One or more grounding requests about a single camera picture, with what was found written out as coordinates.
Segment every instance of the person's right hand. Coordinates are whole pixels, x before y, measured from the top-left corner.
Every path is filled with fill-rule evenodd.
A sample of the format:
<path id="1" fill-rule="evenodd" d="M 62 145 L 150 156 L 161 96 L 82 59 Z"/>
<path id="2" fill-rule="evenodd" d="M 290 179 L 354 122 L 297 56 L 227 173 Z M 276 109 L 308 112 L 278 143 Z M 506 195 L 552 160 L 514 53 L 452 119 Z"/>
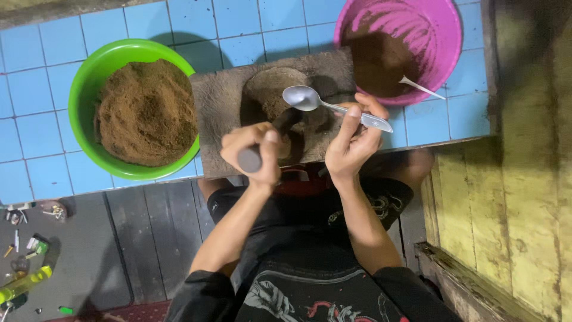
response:
<path id="1" fill-rule="evenodd" d="M 356 133 L 362 112 L 369 111 L 372 115 L 386 120 L 389 118 L 389 112 L 375 97 L 357 93 L 355 98 L 358 103 L 340 104 L 349 111 L 344 116 L 340 132 L 325 153 L 325 165 L 338 190 L 358 178 L 362 165 L 383 142 L 380 129 L 365 127 L 360 133 Z"/>
<path id="2" fill-rule="evenodd" d="M 271 190 L 280 179 L 278 149 L 281 140 L 276 129 L 269 122 L 258 123 L 233 130 L 223 136 L 220 155 L 235 169 L 249 178 L 253 186 L 269 187 Z M 260 144 L 262 168 L 256 173 L 247 173 L 239 166 L 238 155 L 242 149 Z"/>

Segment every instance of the cigarette butt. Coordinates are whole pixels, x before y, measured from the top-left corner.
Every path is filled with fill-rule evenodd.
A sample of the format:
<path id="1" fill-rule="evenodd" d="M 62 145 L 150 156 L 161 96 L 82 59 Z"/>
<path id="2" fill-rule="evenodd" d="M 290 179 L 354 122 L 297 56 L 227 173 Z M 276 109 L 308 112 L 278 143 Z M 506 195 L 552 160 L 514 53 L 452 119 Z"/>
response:
<path id="1" fill-rule="evenodd" d="M 8 246 L 8 249 L 6 250 L 6 252 L 4 253 L 4 258 L 6 258 L 8 256 L 8 254 L 10 254 L 10 252 L 14 249 L 14 246 L 10 245 Z"/>

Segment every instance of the yellow plastic bottle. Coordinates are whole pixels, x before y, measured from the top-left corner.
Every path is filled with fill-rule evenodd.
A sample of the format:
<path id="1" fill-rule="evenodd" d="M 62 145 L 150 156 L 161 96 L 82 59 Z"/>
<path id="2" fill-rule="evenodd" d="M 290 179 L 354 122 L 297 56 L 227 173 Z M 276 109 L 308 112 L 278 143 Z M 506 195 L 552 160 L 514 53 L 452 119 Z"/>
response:
<path id="1" fill-rule="evenodd" d="M 51 267 L 44 266 L 32 274 L 4 285 L 0 288 L 0 304 L 33 289 L 38 283 L 50 278 L 51 273 Z"/>

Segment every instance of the pink plastic bowl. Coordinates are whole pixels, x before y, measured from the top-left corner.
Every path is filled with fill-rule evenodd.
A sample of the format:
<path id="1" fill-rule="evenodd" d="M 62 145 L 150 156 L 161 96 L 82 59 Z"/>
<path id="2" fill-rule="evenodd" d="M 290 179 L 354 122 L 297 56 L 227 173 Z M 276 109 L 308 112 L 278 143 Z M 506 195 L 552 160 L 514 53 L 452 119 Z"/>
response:
<path id="1" fill-rule="evenodd" d="M 348 0 L 333 34 L 336 47 L 340 46 L 346 28 L 357 31 L 360 20 L 370 14 L 379 16 L 371 24 L 370 32 L 381 31 L 392 37 L 409 32 L 404 40 L 419 62 L 421 73 L 417 83 L 437 91 L 451 75 L 461 51 L 459 15 L 451 0 Z M 378 101 L 386 105 L 411 105 L 427 97 L 429 94 L 414 89 L 398 97 L 378 97 Z"/>

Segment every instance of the blue tiled counter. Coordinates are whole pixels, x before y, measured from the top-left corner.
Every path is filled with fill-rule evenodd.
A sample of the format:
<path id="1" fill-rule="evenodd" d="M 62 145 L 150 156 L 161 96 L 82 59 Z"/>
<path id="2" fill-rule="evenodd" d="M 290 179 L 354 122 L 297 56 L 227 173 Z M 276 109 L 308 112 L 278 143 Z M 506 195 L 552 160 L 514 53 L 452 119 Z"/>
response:
<path id="1" fill-rule="evenodd" d="M 343 0 L 168 0 L 0 31 L 0 202 L 59 198 L 153 183 L 112 176 L 76 142 L 67 115 L 72 79 L 101 46 L 146 38 L 174 48 L 199 73 L 333 48 Z M 457 1 L 463 51 L 448 99 L 391 107 L 386 149 L 490 134 L 480 2 Z M 202 176 L 200 154 L 157 181 Z"/>

